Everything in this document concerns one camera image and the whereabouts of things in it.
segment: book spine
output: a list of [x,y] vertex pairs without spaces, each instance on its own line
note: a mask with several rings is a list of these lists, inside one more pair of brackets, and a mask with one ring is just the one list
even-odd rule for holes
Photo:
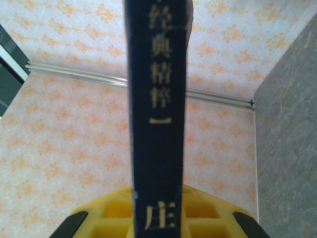
[[125,0],[136,238],[180,238],[186,1]]

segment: gray marble surface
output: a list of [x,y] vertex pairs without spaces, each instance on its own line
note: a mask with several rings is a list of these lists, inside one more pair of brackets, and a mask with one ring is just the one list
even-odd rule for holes
[[317,238],[317,15],[255,93],[260,224]]

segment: dark blue book spine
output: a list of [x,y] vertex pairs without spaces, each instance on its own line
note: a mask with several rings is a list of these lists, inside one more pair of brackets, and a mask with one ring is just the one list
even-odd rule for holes
[[180,238],[186,1],[125,0],[136,238]]

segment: chinese characters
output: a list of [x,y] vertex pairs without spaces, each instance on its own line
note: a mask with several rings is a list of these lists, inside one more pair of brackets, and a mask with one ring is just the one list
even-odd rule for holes
[[171,202],[166,206],[162,201],[158,202],[158,206],[147,206],[147,222],[144,229],[155,230],[175,227],[174,208],[175,203]]
[[[149,29],[160,31],[152,38],[151,58],[154,58],[151,65],[151,78],[153,88],[150,91],[153,110],[165,110],[171,103],[170,75],[172,72],[170,59],[172,49],[169,45],[169,39],[166,37],[166,31],[171,29],[170,22],[172,15],[169,12],[169,6],[154,4],[149,13]],[[172,122],[171,117],[163,119],[149,119],[150,124],[169,124]]]

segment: patterned wallpaper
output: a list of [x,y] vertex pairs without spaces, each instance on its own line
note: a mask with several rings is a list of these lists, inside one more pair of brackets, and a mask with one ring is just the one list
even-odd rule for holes
[[[122,1],[0,0],[30,60],[126,75]],[[193,0],[188,86],[253,93],[316,13],[316,0]]]
[[[126,89],[32,72],[0,120],[0,237],[47,238],[128,185],[127,118]],[[185,143],[184,182],[256,217],[252,112],[187,101]]]

